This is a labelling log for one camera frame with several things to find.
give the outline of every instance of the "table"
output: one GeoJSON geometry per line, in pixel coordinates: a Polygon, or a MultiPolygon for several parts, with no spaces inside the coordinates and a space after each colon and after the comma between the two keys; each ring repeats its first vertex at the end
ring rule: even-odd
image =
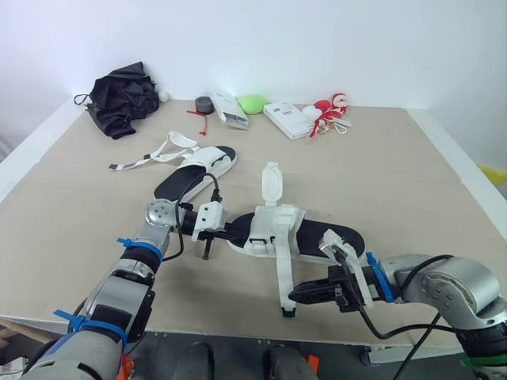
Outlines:
{"type": "MultiPolygon", "coordinates": [[[[170,101],[137,133],[113,141],[82,114],[0,203],[0,315],[14,320],[58,321],[58,308],[73,311],[123,252],[117,237],[140,227],[153,190],[177,164],[153,163],[126,172],[110,163],[140,159],[169,130],[200,146],[236,149],[236,165],[219,179],[230,220],[262,204],[261,171],[280,163],[284,203],[307,217],[350,226],[382,260],[407,253],[444,254],[480,260],[507,289],[506,243],[414,119],[401,108],[351,107],[347,135],[291,141],[264,115],[240,131],[209,116],[186,113],[191,101],[170,101]]],[[[208,201],[206,189],[193,203],[208,201]]],[[[178,250],[176,235],[170,252],[178,250]]],[[[158,271],[148,328],[226,336],[313,340],[351,344],[413,344],[421,332],[377,340],[357,313],[333,303],[298,305],[296,318],[282,318],[275,262],[244,256],[215,241],[210,261],[204,243],[185,240],[185,253],[158,271]]],[[[326,275],[326,267],[297,262],[295,283],[326,275]]],[[[429,323],[424,305],[377,303],[371,318],[380,331],[429,323]]],[[[451,334],[433,332],[429,347],[457,348],[451,334]]]]}

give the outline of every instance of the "white wall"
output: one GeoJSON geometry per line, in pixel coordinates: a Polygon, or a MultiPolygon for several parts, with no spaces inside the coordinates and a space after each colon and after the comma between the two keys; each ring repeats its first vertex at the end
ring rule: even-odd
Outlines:
{"type": "Polygon", "coordinates": [[[355,105],[430,108],[477,163],[507,165],[505,0],[6,0],[2,7],[0,133],[10,141],[71,93],[90,91],[95,78],[143,60],[175,98],[219,83],[273,100],[315,101],[343,89],[355,105]]]}

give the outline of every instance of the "orange part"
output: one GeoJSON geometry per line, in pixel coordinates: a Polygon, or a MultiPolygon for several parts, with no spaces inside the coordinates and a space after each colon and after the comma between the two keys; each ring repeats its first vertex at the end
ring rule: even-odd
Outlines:
{"type": "Polygon", "coordinates": [[[309,355],[307,357],[307,361],[308,364],[310,364],[311,369],[314,371],[314,374],[317,374],[320,359],[317,356],[309,355]]]}
{"type": "Polygon", "coordinates": [[[134,361],[130,356],[123,355],[121,357],[120,372],[116,376],[116,380],[129,380],[134,371],[134,361]]]}

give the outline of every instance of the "white strap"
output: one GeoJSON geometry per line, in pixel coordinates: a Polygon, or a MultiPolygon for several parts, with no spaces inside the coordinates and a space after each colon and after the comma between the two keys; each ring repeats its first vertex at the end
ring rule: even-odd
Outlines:
{"type": "Polygon", "coordinates": [[[111,164],[111,165],[109,165],[109,168],[111,170],[129,170],[129,169],[134,169],[137,166],[144,165],[147,162],[152,161],[152,160],[157,161],[157,162],[169,162],[169,161],[172,161],[178,157],[188,158],[192,155],[191,153],[188,152],[188,148],[193,152],[196,152],[199,150],[197,142],[195,142],[191,139],[188,139],[180,132],[170,131],[167,134],[167,139],[162,143],[162,145],[157,150],[151,152],[150,154],[145,154],[142,160],[138,160],[136,162],[132,162],[130,164],[125,164],[125,165],[111,164]],[[175,146],[184,147],[184,149],[180,150],[177,153],[161,154],[161,152],[163,151],[163,149],[166,147],[166,145],[169,142],[171,142],[175,146]]]}
{"type": "Polygon", "coordinates": [[[295,302],[289,299],[288,295],[294,289],[292,282],[291,251],[288,245],[288,233],[290,226],[279,225],[276,228],[276,275],[278,276],[278,291],[280,292],[280,306],[285,311],[293,311],[295,302]]]}

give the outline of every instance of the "red string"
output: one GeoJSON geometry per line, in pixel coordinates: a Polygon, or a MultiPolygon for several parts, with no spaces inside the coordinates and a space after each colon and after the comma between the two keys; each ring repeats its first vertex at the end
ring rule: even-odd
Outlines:
{"type": "Polygon", "coordinates": [[[205,136],[208,133],[208,118],[206,115],[197,111],[191,111],[189,109],[187,109],[187,113],[192,113],[193,115],[204,117],[204,130],[200,131],[199,134],[205,136]]]}

